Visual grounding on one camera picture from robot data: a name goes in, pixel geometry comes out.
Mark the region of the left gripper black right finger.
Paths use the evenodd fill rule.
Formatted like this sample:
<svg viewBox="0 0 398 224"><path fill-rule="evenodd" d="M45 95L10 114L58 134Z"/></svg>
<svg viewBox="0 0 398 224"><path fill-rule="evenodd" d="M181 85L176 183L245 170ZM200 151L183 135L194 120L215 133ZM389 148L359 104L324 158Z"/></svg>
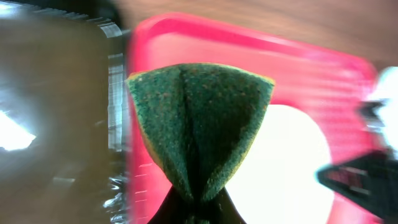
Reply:
<svg viewBox="0 0 398 224"><path fill-rule="evenodd" d="M197 213L197 223L246 224L225 188L222 188L215 198L200 204Z"/></svg>

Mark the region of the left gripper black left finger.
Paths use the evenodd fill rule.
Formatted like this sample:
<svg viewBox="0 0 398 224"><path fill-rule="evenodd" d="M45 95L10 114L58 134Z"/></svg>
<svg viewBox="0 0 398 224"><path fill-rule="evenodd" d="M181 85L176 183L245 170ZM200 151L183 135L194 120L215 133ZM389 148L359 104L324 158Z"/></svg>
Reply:
<svg viewBox="0 0 398 224"><path fill-rule="evenodd" d="M192 206L186 202L175 187L171 187L155 215L148 224L184 224L190 223L194 216Z"/></svg>

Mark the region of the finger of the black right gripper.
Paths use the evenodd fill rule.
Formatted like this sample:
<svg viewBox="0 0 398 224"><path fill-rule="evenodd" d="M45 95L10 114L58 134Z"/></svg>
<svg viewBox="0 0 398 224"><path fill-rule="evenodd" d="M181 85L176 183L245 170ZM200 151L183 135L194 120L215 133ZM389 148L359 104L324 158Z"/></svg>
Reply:
<svg viewBox="0 0 398 224"><path fill-rule="evenodd" d="M320 184L384 222L397 221L397 161L373 151L317 171Z"/></svg>

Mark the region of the white plate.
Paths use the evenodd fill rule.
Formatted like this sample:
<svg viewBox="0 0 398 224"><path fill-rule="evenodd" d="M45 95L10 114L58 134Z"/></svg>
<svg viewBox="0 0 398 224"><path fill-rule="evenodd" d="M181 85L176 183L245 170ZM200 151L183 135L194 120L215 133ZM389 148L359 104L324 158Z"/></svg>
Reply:
<svg viewBox="0 0 398 224"><path fill-rule="evenodd" d="M381 122L379 132L397 157L397 67L387 67L380 73L377 85L368 99L381 103L375 109Z"/></svg>
<svg viewBox="0 0 398 224"><path fill-rule="evenodd" d="M326 137L309 115L270 105L226 189L247 224L326 224L334 194L316 171L330 161Z"/></svg>

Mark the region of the green yellow sponge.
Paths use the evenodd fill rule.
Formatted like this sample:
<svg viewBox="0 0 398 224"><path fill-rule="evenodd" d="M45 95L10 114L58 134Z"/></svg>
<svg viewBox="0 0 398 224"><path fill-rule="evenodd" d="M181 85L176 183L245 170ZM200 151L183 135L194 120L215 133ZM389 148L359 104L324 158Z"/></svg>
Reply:
<svg viewBox="0 0 398 224"><path fill-rule="evenodd" d="M240 68L183 63L131 75L146 148L188 203L208 202L246 157L274 82Z"/></svg>

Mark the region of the white plate front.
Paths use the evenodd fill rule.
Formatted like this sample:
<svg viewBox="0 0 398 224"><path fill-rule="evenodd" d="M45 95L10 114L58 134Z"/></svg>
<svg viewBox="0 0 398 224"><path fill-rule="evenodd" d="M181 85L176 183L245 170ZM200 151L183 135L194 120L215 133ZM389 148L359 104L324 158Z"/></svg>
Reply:
<svg viewBox="0 0 398 224"><path fill-rule="evenodd" d="M397 157L397 67L387 67L380 73L377 85L368 99L381 103L375 109L381 122L379 132Z"/></svg>

